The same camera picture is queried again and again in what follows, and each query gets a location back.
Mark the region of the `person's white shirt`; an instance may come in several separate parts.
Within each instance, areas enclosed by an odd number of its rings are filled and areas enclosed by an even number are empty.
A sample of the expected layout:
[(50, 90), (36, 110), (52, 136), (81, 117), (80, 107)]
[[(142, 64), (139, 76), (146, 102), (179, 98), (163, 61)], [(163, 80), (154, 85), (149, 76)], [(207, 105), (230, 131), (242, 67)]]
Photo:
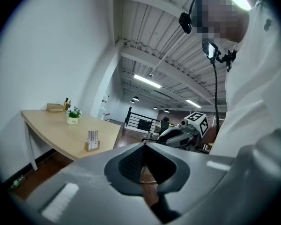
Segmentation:
[(268, 4), (258, 1), (249, 11), (248, 30), (235, 50), (226, 74), (226, 118), (211, 155), (236, 157), (281, 128), (281, 21)]

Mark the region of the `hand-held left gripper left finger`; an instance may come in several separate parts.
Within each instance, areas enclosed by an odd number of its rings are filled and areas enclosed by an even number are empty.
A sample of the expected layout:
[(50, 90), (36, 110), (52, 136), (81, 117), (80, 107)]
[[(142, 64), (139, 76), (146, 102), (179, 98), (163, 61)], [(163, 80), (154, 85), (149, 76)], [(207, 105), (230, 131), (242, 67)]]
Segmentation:
[(145, 144), (139, 143), (129, 150), (111, 158), (104, 168), (110, 185), (123, 195), (143, 195), (140, 186), (144, 162)]

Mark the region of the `white printed table card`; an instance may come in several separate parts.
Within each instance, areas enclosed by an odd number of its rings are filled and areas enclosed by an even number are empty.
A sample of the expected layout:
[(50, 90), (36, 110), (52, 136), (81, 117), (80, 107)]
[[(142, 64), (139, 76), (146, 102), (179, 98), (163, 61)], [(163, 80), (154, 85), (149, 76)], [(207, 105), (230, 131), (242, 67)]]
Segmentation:
[(92, 146), (98, 143), (98, 141), (98, 131), (89, 131), (87, 137), (88, 144)]

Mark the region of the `black office chair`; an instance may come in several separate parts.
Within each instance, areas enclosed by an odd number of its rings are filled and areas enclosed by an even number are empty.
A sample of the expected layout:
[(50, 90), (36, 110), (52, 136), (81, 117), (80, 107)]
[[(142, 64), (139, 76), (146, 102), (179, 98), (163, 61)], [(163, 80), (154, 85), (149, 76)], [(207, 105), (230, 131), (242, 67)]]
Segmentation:
[(161, 121), (160, 121), (160, 132), (159, 134), (161, 135), (165, 130), (167, 130), (169, 128), (169, 118), (168, 117), (164, 117)]

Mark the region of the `white pot with flowers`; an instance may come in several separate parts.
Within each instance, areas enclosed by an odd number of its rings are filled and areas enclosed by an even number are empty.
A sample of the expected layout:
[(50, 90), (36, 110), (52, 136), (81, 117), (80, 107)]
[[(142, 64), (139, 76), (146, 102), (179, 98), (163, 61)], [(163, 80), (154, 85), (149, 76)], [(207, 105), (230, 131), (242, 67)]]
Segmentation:
[(67, 119), (66, 123), (68, 125), (77, 125), (78, 119), (81, 117), (82, 112), (78, 107), (67, 109)]

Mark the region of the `person's right forearm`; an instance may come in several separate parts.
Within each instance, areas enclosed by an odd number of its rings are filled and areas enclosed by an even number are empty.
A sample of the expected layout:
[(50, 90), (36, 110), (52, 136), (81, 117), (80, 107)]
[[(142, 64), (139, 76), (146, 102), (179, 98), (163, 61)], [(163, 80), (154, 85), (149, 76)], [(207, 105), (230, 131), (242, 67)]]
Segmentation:
[(215, 143), (215, 140), (217, 138), (219, 128), (217, 126), (213, 126), (208, 130), (208, 145), (213, 146)]

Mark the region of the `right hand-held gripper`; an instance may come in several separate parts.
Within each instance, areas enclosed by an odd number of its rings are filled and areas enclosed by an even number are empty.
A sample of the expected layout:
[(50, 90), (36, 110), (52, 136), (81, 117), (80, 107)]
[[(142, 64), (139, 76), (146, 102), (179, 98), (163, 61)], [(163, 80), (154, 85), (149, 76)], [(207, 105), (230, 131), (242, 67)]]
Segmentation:
[(208, 128), (206, 114), (193, 112), (183, 118), (178, 125), (163, 131), (159, 135), (157, 143), (176, 149), (194, 151), (200, 145)]

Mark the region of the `white shelf with items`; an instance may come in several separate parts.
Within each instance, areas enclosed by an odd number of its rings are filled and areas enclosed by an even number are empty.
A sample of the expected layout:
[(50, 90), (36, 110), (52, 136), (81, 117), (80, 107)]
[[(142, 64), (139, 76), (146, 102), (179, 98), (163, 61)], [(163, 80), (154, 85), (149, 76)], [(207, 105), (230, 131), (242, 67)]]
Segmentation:
[(109, 95), (104, 95), (99, 110), (99, 118), (104, 121), (110, 121), (110, 113), (106, 110), (108, 99)]

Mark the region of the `light wooden table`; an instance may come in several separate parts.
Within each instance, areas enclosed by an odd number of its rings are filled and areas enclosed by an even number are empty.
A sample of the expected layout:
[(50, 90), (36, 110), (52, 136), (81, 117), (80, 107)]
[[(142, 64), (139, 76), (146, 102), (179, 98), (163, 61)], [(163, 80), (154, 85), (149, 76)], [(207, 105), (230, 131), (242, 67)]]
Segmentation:
[[(120, 130), (120, 125), (84, 114), (77, 125), (66, 123), (65, 112), (22, 110), (21, 116), (50, 147), (73, 161), (90, 162), (88, 167), (93, 168), (103, 168), (107, 163)], [(99, 148), (93, 151), (86, 151), (89, 131), (98, 132)]]

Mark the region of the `green plastic bottle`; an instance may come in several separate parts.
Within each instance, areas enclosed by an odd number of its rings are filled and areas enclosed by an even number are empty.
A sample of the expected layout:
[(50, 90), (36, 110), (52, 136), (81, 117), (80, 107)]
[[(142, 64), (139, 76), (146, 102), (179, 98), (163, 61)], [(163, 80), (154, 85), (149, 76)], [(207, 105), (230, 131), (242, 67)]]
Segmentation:
[(16, 189), (17, 187), (19, 187), (23, 182), (25, 181), (25, 176), (24, 175), (21, 175), (20, 177), (18, 177), (17, 179), (15, 179), (11, 186), (10, 186), (10, 189), (13, 190), (13, 189)]

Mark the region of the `small wooden stand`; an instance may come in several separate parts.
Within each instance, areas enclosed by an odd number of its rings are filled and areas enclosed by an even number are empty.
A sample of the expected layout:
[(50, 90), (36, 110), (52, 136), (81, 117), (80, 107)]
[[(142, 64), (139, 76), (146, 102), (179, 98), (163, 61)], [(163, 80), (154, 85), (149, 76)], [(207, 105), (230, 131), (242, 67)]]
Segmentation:
[(85, 142), (84, 150), (86, 152), (91, 152), (91, 151), (98, 150), (98, 149), (100, 149), (100, 142), (99, 141), (98, 141), (98, 143), (96, 143), (95, 145), (92, 145), (92, 146), (90, 146), (88, 144), (88, 142)]

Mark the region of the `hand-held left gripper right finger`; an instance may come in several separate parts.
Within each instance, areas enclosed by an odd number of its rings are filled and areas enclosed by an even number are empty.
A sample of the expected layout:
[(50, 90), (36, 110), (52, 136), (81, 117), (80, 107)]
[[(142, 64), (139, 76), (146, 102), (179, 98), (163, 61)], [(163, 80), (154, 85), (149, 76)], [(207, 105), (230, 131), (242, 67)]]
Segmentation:
[(151, 143), (145, 144), (145, 165), (158, 184), (159, 194), (178, 192), (190, 176), (190, 167), (185, 161)]

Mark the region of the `black metal rack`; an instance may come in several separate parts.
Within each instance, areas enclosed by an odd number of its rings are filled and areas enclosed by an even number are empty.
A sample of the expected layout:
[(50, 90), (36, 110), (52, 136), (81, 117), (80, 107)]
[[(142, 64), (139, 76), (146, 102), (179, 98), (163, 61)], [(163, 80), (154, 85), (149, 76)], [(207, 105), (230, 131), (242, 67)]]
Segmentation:
[(124, 128), (140, 133), (153, 134), (156, 128), (156, 122), (156, 119), (132, 112), (132, 107), (130, 106), (125, 118)]

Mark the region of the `black chest-mounted device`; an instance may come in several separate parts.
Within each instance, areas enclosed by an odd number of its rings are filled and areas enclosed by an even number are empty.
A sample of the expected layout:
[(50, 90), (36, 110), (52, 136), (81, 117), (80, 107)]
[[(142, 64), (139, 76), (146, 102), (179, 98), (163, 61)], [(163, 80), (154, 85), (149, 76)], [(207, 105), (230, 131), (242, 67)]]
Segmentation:
[(237, 51), (228, 50), (228, 52), (220, 58), (222, 53), (219, 48), (214, 43), (210, 43), (206, 38), (202, 39), (202, 50), (213, 66), (215, 66), (215, 62), (217, 61), (221, 64), (225, 64), (227, 72), (231, 70), (232, 62), (236, 58)]

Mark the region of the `wooden box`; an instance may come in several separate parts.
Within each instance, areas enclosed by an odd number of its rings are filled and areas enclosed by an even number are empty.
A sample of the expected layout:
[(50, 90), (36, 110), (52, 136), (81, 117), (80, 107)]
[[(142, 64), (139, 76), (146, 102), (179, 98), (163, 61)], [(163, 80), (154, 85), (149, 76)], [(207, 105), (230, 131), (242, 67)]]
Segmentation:
[(46, 110), (51, 113), (63, 112), (63, 106), (60, 104), (47, 103)]

